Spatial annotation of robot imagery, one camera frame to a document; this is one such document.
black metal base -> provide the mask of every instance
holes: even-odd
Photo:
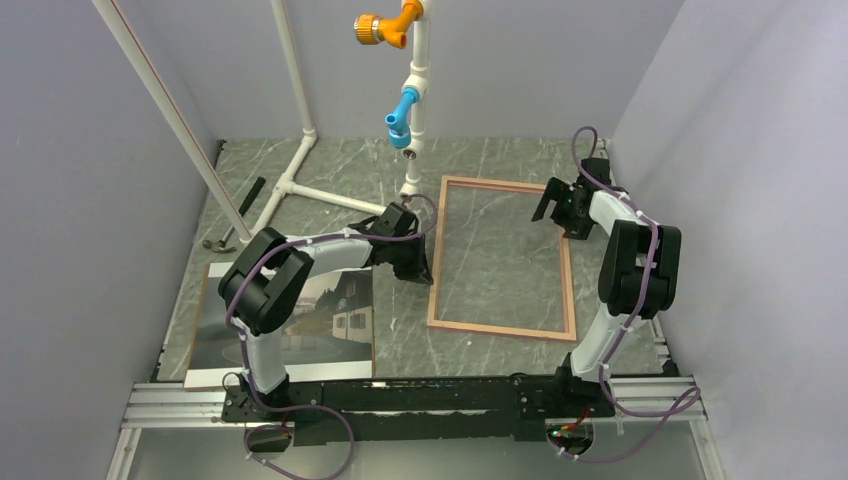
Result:
[[[545,419],[611,417],[613,406],[600,386],[571,375],[570,357],[554,375],[508,377],[340,380],[299,382],[288,387],[291,405],[318,404],[341,412],[356,440],[513,437],[543,441]],[[224,422],[274,422],[241,387],[227,389]],[[291,412],[295,445],[346,441],[341,423],[314,410]]]

wooden picture frame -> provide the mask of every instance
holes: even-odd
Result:
[[[433,286],[430,287],[430,303],[427,308],[427,326],[444,328],[471,333],[487,333],[511,337],[537,338],[542,340],[577,341],[577,326],[574,313],[574,292],[571,279],[571,256],[568,239],[559,235],[560,275],[562,279],[562,310],[564,330],[533,330],[528,328],[502,327],[497,325],[482,325],[450,321],[436,318],[439,308],[440,276],[442,273],[442,257],[445,246],[445,225],[447,224],[448,189],[450,187],[478,188],[503,192],[532,193],[540,195],[545,191],[544,185],[534,183],[508,182],[503,180],[486,180],[481,178],[442,176],[442,193],[439,198],[439,222],[436,226],[436,250],[433,258]]]

photograph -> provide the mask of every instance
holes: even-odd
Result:
[[[224,322],[226,305],[218,283],[231,264],[211,264],[202,288],[186,388],[202,388],[210,370],[242,366],[235,330]],[[283,323],[283,359],[289,373],[308,372],[302,381],[371,377],[374,307],[371,269],[346,269],[307,280],[291,316]]]

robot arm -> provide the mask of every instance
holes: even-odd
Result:
[[[551,201],[556,205],[551,219],[565,229],[565,236],[585,240],[592,227],[598,224],[609,235],[606,253],[598,276],[598,296],[601,305],[589,332],[571,354],[570,367],[574,376],[584,381],[600,379],[602,359],[614,345],[618,333],[635,310],[645,266],[645,255],[651,239],[650,228],[637,218],[622,202],[627,192],[611,185],[609,160],[587,158],[581,162],[583,168],[618,195],[599,189],[580,176],[568,185],[551,178],[542,200],[533,215],[540,220]],[[659,225],[659,246],[648,281],[647,295],[628,332],[638,329],[653,318],[658,311],[667,310],[674,301],[677,285],[677,267],[680,258],[680,230],[676,227]],[[604,378],[609,379],[606,370]]]
[[[433,278],[424,252],[423,236],[402,242],[349,238],[357,235],[404,237],[417,229],[415,214],[402,205],[391,203],[379,218],[370,217],[337,232],[337,240],[312,243],[308,240],[313,237],[283,236],[270,227],[257,233],[218,285],[218,294],[227,307],[248,272],[266,253],[287,242],[307,240],[305,245],[287,248],[273,256],[265,267],[276,273],[256,275],[235,308],[233,321],[245,332],[243,340],[250,373],[266,404],[283,406],[286,403],[288,374],[282,358],[281,330],[306,281],[334,270],[388,262],[398,279],[431,285]]]

hammer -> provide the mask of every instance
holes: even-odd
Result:
[[[245,213],[250,209],[250,206],[253,205],[253,201],[256,200],[256,197],[259,196],[259,191],[262,190],[262,186],[265,185],[265,178],[258,177],[256,181],[253,183],[253,186],[250,187],[250,191],[247,192],[247,196],[244,197],[244,200],[241,202],[241,206],[239,207],[239,216],[243,217]],[[200,244],[203,245],[203,248],[207,250],[212,250],[214,253],[230,253],[235,252],[236,247],[227,248],[227,242],[230,240],[230,237],[233,236],[233,232],[236,231],[236,227],[230,225],[230,228],[224,232],[224,236],[221,237],[217,242],[213,242],[212,240],[203,240]]]

